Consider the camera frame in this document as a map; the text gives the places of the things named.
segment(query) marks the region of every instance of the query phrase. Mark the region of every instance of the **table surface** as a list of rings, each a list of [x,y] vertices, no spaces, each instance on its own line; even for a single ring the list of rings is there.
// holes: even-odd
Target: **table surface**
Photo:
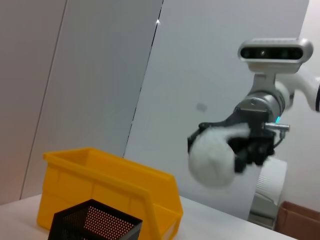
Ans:
[[[37,226],[41,195],[0,206],[0,235],[6,240],[47,240]],[[181,197],[184,215],[175,240],[293,240],[251,222]]]

